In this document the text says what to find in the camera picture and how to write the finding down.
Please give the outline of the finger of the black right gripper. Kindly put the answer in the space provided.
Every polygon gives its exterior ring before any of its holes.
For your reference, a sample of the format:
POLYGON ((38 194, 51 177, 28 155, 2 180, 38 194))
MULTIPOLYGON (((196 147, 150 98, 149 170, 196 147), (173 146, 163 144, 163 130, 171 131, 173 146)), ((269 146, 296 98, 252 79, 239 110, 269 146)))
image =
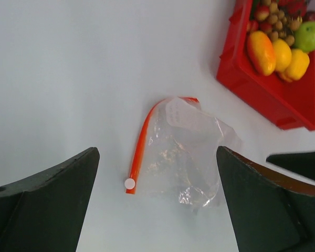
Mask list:
POLYGON ((315 181, 315 152, 272 154, 266 161, 315 181))

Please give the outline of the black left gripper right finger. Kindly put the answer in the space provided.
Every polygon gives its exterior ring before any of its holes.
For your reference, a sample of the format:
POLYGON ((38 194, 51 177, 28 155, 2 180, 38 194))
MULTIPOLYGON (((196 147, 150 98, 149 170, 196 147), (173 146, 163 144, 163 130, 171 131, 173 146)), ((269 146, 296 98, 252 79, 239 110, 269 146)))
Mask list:
POLYGON ((315 251, 315 185, 225 146, 216 157, 239 251, 315 251))

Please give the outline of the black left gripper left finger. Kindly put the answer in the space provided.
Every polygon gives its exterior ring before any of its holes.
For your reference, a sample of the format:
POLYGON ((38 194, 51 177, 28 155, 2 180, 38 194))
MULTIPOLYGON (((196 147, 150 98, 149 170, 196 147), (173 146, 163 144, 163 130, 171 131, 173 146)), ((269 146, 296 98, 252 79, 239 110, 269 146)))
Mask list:
POLYGON ((0 251, 76 251, 99 159, 88 148, 0 186, 0 251))

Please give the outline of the clear zip bag orange zipper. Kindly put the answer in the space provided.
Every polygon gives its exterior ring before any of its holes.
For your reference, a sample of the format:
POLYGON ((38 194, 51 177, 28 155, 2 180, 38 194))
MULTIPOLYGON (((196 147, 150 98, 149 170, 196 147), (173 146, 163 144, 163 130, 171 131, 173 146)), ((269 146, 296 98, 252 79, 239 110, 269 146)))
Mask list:
POLYGON ((235 130, 204 112, 196 98, 165 98, 143 122, 125 191, 165 195, 194 209, 209 206, 220 187, 217 149, 241 145, 235 130))

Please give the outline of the orange yellow mango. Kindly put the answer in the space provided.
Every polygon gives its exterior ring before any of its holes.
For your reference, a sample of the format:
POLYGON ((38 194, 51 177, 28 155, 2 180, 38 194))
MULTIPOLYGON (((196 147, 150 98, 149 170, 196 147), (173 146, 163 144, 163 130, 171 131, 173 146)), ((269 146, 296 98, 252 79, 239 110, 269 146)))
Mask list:
POLYGON ((249 59, 256 71, 263 76, 270 76, 276 67, 276 55, 269 37, 262 31, 249 34, 246 41, 249 59))

